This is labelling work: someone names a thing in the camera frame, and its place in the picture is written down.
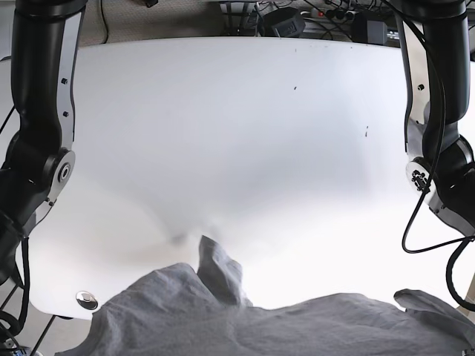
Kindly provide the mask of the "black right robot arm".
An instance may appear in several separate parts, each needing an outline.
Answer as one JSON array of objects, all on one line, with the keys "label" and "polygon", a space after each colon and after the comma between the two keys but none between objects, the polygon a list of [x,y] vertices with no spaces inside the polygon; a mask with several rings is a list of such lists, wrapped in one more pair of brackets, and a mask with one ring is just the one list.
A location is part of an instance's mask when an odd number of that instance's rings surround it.
[{"label": "black right robot arm", "polygon": [[19,130],[1,165],[1,281],[17,274],[22,308],[1,313],[1,342],[24,328],[30,294],[29,235],[49,214],[75,165],[73,78],[86,1],[15,3],[10,86]]}]

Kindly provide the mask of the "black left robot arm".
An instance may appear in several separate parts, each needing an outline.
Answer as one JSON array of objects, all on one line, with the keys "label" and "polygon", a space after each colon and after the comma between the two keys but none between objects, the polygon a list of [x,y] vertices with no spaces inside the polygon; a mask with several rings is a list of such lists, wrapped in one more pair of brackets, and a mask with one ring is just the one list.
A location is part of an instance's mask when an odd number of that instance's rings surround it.
[{"label": "black left robot arm", "polygon": [[470,46],[465,1],[388,1],[394,12],[407,85],[404,146],[407,179],[444,224],[458,231],[445,272],[451,297],[474,303],[453,284],[453,267],[474,241],[474,150],[458,123],[470,101]]}]

